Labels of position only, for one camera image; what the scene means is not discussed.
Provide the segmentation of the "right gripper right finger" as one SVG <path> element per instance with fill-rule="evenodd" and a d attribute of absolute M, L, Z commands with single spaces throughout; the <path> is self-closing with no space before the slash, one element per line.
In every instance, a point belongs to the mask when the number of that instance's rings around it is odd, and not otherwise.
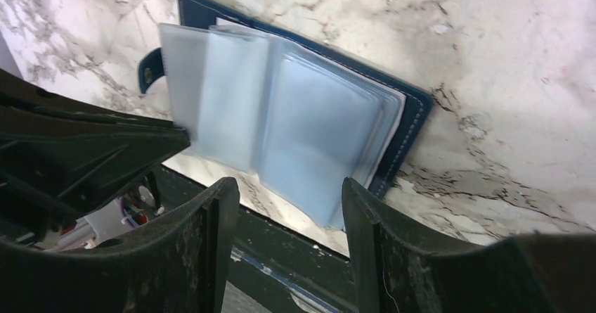
<path fill-rule="evenodd" d="M 594 312 L 595 235 L 522 234 L 482 246 L 342 185 L 360 312 Z"/>

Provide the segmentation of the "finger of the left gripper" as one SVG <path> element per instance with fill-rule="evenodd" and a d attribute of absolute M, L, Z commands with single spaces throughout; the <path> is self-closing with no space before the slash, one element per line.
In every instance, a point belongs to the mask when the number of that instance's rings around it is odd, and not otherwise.
<path fill-rule="evenodd" d="M 171 121 L 121 113 L 51 93 L 5 70 L 1 71 L 1 105 L 66 120 L 175 128 Z"/>
<path fill-rule="evenodd" d="M 3 121 L 1 232 L 43 236 L 71 226 L 189 144 L 187 133 L 170 122 Z"/>

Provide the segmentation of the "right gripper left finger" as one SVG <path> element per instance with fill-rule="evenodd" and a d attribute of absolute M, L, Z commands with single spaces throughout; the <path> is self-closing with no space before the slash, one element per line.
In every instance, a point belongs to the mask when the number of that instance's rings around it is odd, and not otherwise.
<path fill-rule="evenodd" d="M 1 244 L 2 312 L 219 312 L 240 193 L 224 177 L 92 249 Z"/>

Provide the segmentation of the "navy blue card holder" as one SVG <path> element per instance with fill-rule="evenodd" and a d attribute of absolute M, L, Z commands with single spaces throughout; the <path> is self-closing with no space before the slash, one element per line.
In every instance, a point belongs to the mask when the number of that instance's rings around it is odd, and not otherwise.
<path fill-rule="evenodd" d="M 164 77 L 187 152 L 255 174 L 317 225 L 344 228 L 342 183 L 384 197 L 432 96 L 288 30 L 212 0 L 178 0 L 179 24 L 138 66 Z"/>

